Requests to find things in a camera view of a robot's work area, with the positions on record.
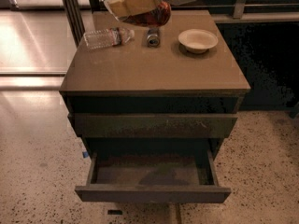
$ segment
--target dark gray drawer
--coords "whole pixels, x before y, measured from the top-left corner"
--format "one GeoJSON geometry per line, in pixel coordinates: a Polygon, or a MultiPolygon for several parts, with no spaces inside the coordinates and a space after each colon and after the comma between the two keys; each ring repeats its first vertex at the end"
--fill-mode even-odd
{"type": "Polygon", "coordinates": [[[93,138],[225,138],[234,128],[236,115],[74,114],[69,119],[77,136],[93,138]]]}
{"type": "Polygon", "coordinates": [[[93,153],[86,186],[76,186],[76,193],[83,202],[223,203],[231,190],[219,186],[208,143],[174,142],[164,152],[103,147],[93,153]]]}

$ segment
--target desk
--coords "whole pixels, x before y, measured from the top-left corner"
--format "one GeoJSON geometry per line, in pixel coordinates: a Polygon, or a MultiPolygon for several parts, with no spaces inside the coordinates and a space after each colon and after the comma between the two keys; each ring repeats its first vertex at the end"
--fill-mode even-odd
{"type": "Polygon", "coordinates": [[[92,165],[86,202],[223,203],[213,160],[230,135],[250,87],[207,11],[173,11],[161,46],[147,47],[147,29],[95,13],[96,29],[123,26],[135,40],[90,51],[81,40],[60,93],[92,165]],[[205,29],[218,45],[201,55],[178,42],[205,29]]]}

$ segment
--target concrete floor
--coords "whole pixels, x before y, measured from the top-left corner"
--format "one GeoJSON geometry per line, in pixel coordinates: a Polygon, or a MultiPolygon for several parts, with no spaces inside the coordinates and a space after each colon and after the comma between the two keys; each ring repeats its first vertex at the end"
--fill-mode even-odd
{"type": "MultiPolygon", "coordinates": [[[[49,13],[47,22],[60,22],[52,25],[42,23],[45,14],[10,15],[0,12],[1,71],[67,69],[76,48],[64,13],[49,13]]],[[[85,16],[92,29],[90,13],[85,16]]],[[[74,188],[85,184],[91,162],[82,158],[60,94],[5,91],[29,82],[6,78],[0,78],[0,224],[299,223],[299,118],[240,112],[215,160],[220,185],[232,194],[223,204],[181,204],[179,218],[168,204],[82,203],[74,188]]]]}

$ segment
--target brown table top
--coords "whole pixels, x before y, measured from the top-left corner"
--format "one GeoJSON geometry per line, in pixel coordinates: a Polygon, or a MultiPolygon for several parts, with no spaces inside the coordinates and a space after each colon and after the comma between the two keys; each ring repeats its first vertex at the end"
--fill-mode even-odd
{"type": "Polygon", "coordinates": [[[135,39],[126,45],[88,50],[82,39],[60,92],[97,95],[242,94],[249,83],[208,11],[172,11],[160,28],[161,46],[147,47],[148,28],[116,21],[107,12],[93,14],[96,29],[127,27],[135,39]],[[194,55],[179,44],[178,35],[188,29],[215,34],[218,45],[194,55]]]}

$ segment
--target bowl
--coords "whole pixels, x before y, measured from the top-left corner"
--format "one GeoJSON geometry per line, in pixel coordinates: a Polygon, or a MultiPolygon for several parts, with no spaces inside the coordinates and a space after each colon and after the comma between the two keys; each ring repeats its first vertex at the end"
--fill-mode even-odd
{"type": "Polygon", "coordinates": [[[190,29],[179,34],[178,41],[185,46],[187,51],[201,54],[215,47],[218,38],[206,30],[190,29]]]}

